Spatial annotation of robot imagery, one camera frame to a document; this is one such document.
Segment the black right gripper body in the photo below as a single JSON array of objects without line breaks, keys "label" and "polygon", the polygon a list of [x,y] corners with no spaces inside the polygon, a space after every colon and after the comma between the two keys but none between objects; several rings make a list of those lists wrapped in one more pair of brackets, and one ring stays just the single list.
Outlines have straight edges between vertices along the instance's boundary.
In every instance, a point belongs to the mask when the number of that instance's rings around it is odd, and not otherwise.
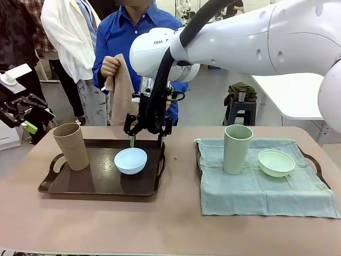
[{"label": "black right gripper body", "polygon": [[141,94],[138,122],[142,129],[152,134],[158,134],[159,129],[164,125],[166,115],[166,104],[171,95],[171,89],[166,88],[162,93],[153,93],[149,97]]}]

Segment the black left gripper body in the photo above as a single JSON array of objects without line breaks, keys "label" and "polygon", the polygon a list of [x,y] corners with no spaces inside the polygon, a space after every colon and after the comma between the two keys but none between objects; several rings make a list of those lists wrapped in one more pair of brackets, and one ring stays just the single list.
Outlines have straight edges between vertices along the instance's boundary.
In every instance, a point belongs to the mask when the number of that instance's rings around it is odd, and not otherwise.
[{"label": "black left gripper body", "polygon": [[1,83],[1,121],[9,128],[19,127],[25,121],[22,98],[17,97]]}]

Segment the person's right hand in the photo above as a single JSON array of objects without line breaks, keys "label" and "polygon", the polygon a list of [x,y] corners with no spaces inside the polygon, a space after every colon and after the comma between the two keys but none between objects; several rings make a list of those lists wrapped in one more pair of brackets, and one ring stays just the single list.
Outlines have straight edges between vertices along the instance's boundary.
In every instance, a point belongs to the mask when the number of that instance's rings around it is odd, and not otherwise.
[{"label": "person's right hand", "polygon": [[116,57],[105,56],[100,69],[103,78],[115,76],[120,68],[120,62]]}]

